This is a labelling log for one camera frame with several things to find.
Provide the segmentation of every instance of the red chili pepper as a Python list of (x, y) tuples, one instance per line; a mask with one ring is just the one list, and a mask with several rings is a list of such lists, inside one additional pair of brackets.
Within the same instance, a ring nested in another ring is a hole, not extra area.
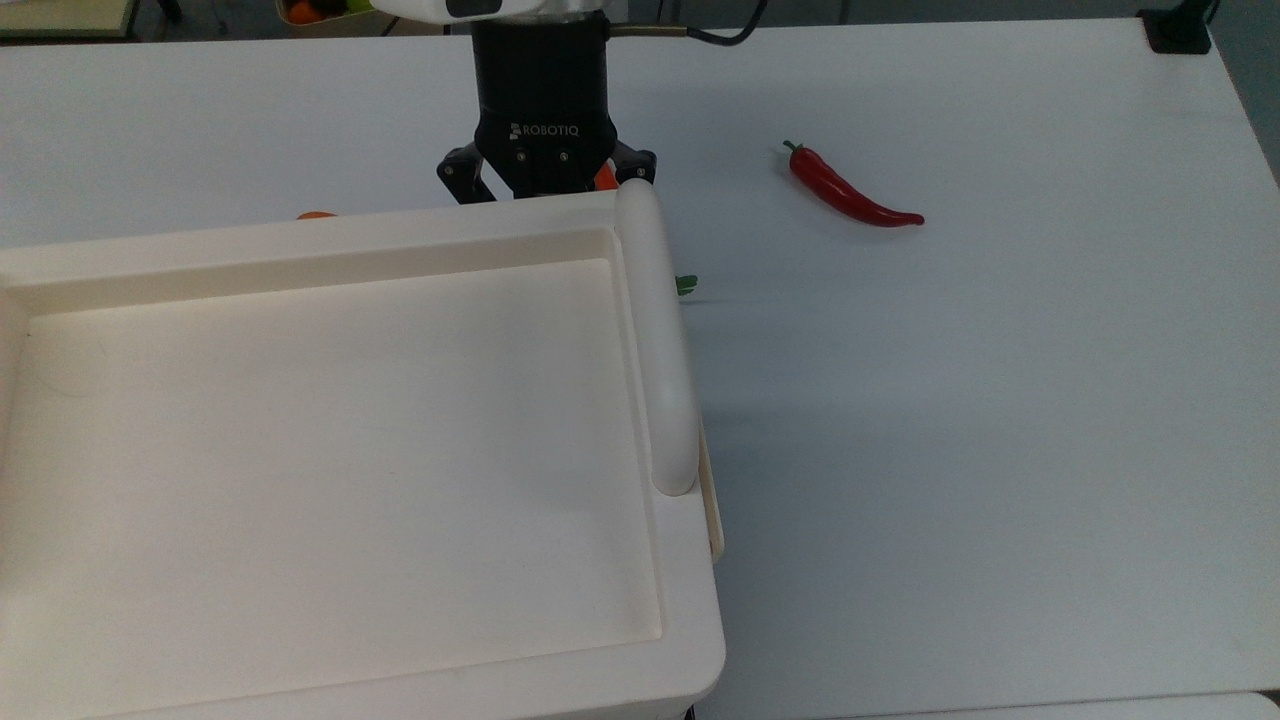
[(855, 220), (882, 228), (924, 224), (923, 215), (890, 210), (872, 201), (861, 192), (858, 192), (820, 155), (804, 145), (792, 145), (790, 140), (785, 141), (783, 145), (791, 149), (791, 172), (800, 178), (800, 182), (805, 183), (809, 190), (814, 191), (818, 197), (836, 210)]

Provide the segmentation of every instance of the robotiq logo text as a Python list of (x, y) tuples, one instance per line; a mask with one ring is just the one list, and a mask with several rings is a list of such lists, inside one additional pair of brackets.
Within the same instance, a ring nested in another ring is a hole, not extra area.
[(508, 140), (520, 140), (521, 136), (579, 137), (580, 135), (577, 126), (522, 126), (520, 123), (511, 123), (511, 137)]

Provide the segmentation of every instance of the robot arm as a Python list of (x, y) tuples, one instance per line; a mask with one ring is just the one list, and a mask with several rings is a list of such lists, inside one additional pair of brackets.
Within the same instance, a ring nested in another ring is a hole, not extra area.
[(602, 9), (608, 0), (375, 0), (384, 13), (433, 24), (557, 18)]
[(488, 163), (515, 197), (595, 190), (613, 164), (617, 182), (653, 182), (657, 158), (618, 141), (609, 118), (604, 45), (623, 35), (687, 36), (737, 45), (760, 22), (768, 0), (740, 33), (722, 37), (685, 27), (613, 26), (608, 0), (372, 0), (379, 10), (435, 24), (467, 22), (476, 64), (480, 124), (436, 174), (458, 202), (488, 202)]

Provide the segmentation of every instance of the green leaf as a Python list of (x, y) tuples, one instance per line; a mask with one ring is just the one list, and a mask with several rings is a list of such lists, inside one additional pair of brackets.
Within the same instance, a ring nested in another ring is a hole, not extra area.
[(698, 275), (677, 275), (676, 277), (676, 295), (684, 297), (694, 288), (698, 287)]

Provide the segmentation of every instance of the table surface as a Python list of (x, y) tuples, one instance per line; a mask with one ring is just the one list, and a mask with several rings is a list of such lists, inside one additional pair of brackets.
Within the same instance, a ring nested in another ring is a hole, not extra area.
[(0, 4), (0, 37), (124, 37), (138, 0), (20, 0)]
[[(701, 278), (704, 720), (1280, 687), (1280, 192), (1216, 50), (1116, 19), (609, 53)], [(10, 246), (447, 205), (476, 122), (463, 37), (0, 65)], [(785, 138), (928, 224), (827, 209)]]
[(890, 717), (892, 720), (1280, 720), (1280, 707), (1260, 694), (1230, 693), (892, 715)]

